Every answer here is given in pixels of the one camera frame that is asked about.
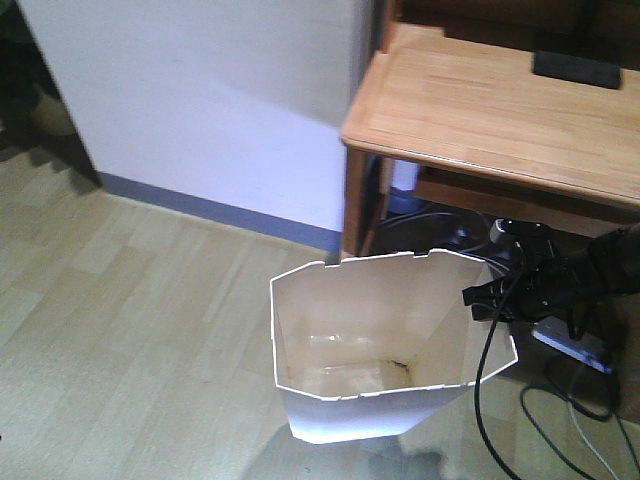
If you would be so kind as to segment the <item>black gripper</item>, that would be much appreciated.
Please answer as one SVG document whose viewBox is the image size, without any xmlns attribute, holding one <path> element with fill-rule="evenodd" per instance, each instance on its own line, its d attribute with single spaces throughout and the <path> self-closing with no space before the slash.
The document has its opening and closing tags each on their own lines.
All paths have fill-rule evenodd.
<svg viewBox="0 0 640 480">
<path fill-rule="evenodd" d="M 604 264 L 597 242 L 566 254 L 550 239 L 522 239 L 517 245 L 522 260 L 514 281 L 497 279 L 462 291 L 474 321 L 536 323 L 557 313 L 572 321 L 574 309 L 605 298 Z M 509 311 L 486 307 L 503 305 L 508 296 Z"/>
</svg>

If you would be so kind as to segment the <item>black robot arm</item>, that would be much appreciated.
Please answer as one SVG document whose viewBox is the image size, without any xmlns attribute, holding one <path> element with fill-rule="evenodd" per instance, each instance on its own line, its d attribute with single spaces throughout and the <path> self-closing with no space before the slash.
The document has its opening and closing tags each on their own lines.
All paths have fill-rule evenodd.
<svg viewBox="0 0 640 480">
<path fill-rule="evenodd" d="M 553 230 L 542 223 L 495 221 L 490 238 L 512 239 L 522 252 L 518 269 L 462 291 L 476 321 L 535 323 L 578 305 L 639 292 L 639 226 L 619 227 L 563 255 Z"/>
</svg>

